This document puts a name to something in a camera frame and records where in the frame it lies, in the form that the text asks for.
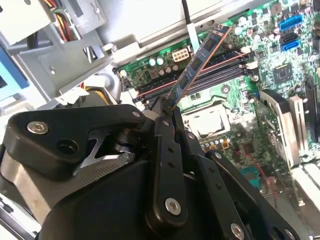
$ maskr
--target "electrolytic capacitor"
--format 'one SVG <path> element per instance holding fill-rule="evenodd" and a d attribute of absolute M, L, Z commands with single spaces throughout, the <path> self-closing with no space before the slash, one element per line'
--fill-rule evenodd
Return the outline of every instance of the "electrolytic capacitor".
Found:
<path fill-rule="evenodd" d="M 171 68 L 170 66 L 166 66 L 165 72 L 166 72 L 167 74 L 169 74 L 169 73 L 171 73 L 171 71 L 172 71 L 172 68 Z"/>
<path fill-rule="evenodd" d="M 173 71 L 177 71 L 179 69 L 179 66 L 177 64 L 173 65 L 172 66 L 172 70 Z"/>
<path fill-rule="evenodd" d="M 269 40 L 275 39 L 275 35 L 274 35 L 273 33 L 271 33 L 270 35 L 268 35 L 268 39 L 269 39 Z"/>
<path fill-rule="evenodd" d="M 236 26 L 233 30 L 233 33 L 237 36 L 239 36 L 242 33 L 242 27 Z"/>

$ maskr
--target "silver bolt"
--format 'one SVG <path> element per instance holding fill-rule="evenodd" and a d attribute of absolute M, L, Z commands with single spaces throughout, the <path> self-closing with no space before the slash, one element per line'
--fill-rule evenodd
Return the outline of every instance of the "silver bolt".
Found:
<path fill-rule="evenodd" d="M 220 153 L 215 152 L 214 155 L 215 155 L 218 159 L 222 159 L 222 156 L 220 155 Z"/>
<path fill-rule="evenodd" d="M 54 68 L 53 66 L 50 66 L 50 67 L 49 67 L 49 70 L 50 70 L 50 73 L 51 73 L 52 75 L 55 75 L 55 74 L 56 74 L 56 70 L 55 70 L 55 68 Z"/>
<path fill-rule="evenodd" d="M 49 132 L 49 127 L 46 123 L 41 121 L 32 121 L 29 122 L 26 126 L 28 131 L 33 134 L 43 135 Z"/>
<path fill-rule="evenodd" d="M 136 111 L 133 111 L 132 114 L 135 115 L 137 118 L 140 118 L 140 114 L 137 113 Z"/>
<path fill-rule="evenodd" d="M 169 126 L 169 125 L 170 125 L 166 120 L 163 120 L 162 122 L 163 122 L 163 124 L 166 125 L 166 126 Z"/>
<path fill-rule="evenodd" d="M 232 233 L 236 236 L 237 239 L 239 240 L 244 240 L 245 239 L 245 234 L 244 231 L 240 228 L 240 226 L 236 223 L 231 223 L 230 225 Z"/>
<path fill-rule="evenodd" d="M 172 215 L 178 216 L 181 213 L 181 207 L 177 200 L 167 198 L 164 202 L 166 210 Z"/>
<path fill-rule="evenodd" d="M 195 139 L 195 136 L 191 132 L 188 133 L 188 137 L 191 139 Z"/>
<path fill-rule="evenodd" d="M 286 232 L 286 234 L 289 236 L 290 239 L 296 240 L 295 236 L 288 229 L 285 229 L 284 231 Z"/>

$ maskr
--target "capacitor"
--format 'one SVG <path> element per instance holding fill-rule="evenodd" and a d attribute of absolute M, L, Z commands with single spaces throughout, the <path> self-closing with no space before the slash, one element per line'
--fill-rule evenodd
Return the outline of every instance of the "capacitor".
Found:
<path fill-rule="evenodd" d="M 239 22 L 239 26 L 243 26 L 247 23 L 247 19 L 245 16 L 242 16 L 239 18 L 238 22 Z"/>
<path fill-rule="evenodd" d="M 268 39 L 269 39 L 269 40 L 275 39 L 275 35 L 274 35 L 273 33 L 269 34 L 269 35 L 268 35 Z"/>
<path fill-rule="evenodd" d="M 254 76 L 252 77 L 252 82 L 256 83 L 256 82 L 258 82 L 258 81 L 259 81 L 259 76 L 258 76 L 258 75 L 254 75 Z"/>
<path fill-rule="evenodd" d="M 120 72 L 121 77 L 125 78 L 127 76 L 126 70 L 122 69 Z"/>
<path fill-rule="evenodd" d="M 161 57 L 158 57 L 158 58 L 156 59 L 156 63 L 161 66 L 162 64 L 164 64 L 164 59 L 161 58 Z"/>
<path fill-rule="evenodd" d="M 160 69 L 160 70 L 159 70 L 159 75 L 160 75 L 160 76 L 165 75 L 165 71 L 164 71 L 163 69 Z"/>
<path fill-rule="evenodd" d="M 177 71 L 179 69 L 179 66 L 177 64 L 173 65 L 172 66 L 172 70 L 173 71 Z"/>
<path fill-rule="evenodd" d="M 233 33 L 237 36 L 239 36 L 242 33 L 242 27 L 236 26 L 233 30 Z"/>
<path fill-rule="evenodd" d="M 301 93 L 302 87 L 301 87 L 301 86 L 296 86 L 296 87 L 294 88 L 294 90 L 295 90 L 296 93 Z"/>
<path fill-rule="evenodd" d="M 257 34 L 257 33 L 255 33 L 255 34 L 253 34 L 252 38 L 253 38 L 253 40 L 254 40 L 255 42 L 257 42 L 257 41 L 260 40 L 260 35 Z"/>
<path fill-rule="evenodd" d="M 279 41 L 279 40 L 281 39 L 281 36 L 280 36 L 280 35 L 275 35 L 275 36 L 274 36 L 274 39 L 277 40 L 277 41 Z"/>
<path fill-rule="evenodd" d="M 279 27 L 273 27 L 273 28 L 271 28 L 270 32 L 272 34 L 279 34 L 280 33 L 280 28 Z"/>
<path fill-rule="evenodd" d="M 223 43 L 222 44 L 222 48 L 224 50 L 231 50 L 233 48 L 232 44 L 231 43 Z"/>
<path fill-rule="evenodd" d="M 150 65 L 151 67 L 153 67 L 154 65 L 156 65 L 156 60 L 155 60 L 154 58 L 150 58 L 150 59 L 149 59 L 149 65 Z"/>
<path fill-rule="evenodd" d="M 251 38 L 253 33 L 254 33 L 254 32 L 252 31 L 251 28 L 249 28 L 249 29 L 246 30 L 246 36 L 247 36 L 248 38 Z"/>
<path fill-rule="evenodd" d="M 171 71 L 172 71 L 172 68 L 171 68 L 170 66 L 166 66 L 165 72 L 166 72 L 167 74 L 169 74 L 169 73 L 171 73 Z"/>

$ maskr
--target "integrated circuit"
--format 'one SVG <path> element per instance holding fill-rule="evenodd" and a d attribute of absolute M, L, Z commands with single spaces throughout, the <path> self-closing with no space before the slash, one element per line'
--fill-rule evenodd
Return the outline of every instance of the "integrated circuit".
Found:
<path fill-rule="evenodd" d="M 271 7 L 270 7 L 270 12 L 271 12 L 271 15 L 272 16 L 275 16 L 275 15 L 278 15 L 282 12 L 282 7 L 281 7 L 281 3 L 278 2 L 276 4 L 273 4 Z"/>
<path fill-rule="evenodd" d="M 279 46 L 278 45 L 272 45 L 270 47 L 270 52 L 273 54 L 273 53 L 276 53 L 279 51 Z"/>
<path fill-rule="evenodd" d="M 273 69 L 273 79 L 275 84 L 283 84 L 293 78 L 292 65 L 286 63 Z"/>

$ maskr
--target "blue panel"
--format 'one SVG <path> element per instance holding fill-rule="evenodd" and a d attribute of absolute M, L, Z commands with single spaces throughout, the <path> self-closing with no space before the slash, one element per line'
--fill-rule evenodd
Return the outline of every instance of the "blue panel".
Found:
<path fill-rule="evenodd" d="M 0 101 L 18 93 L 29 86 L 26 78 L 0 47 L 0 76 L 6 85 L 0 88 Z"/>
<path fill-rule="evenodd" d="M 258 170 L 253 167 L 249 166 L 247 168 L 243 168 L 240 170 L 243 176 L 259 191 L 262 189 L 260 181 L 259 181 L 259 173 Z"/>
<path fill-rule="evenodd" d="M 294 27 L 295 25 L 301 24 L 302 21 L 303 21 L 302 15 L 292 16 L 292 17 L 280 22 L 279 28 L 281 31 L 285 31 L 285 30 L 288 30 L 288 29 Z"/>

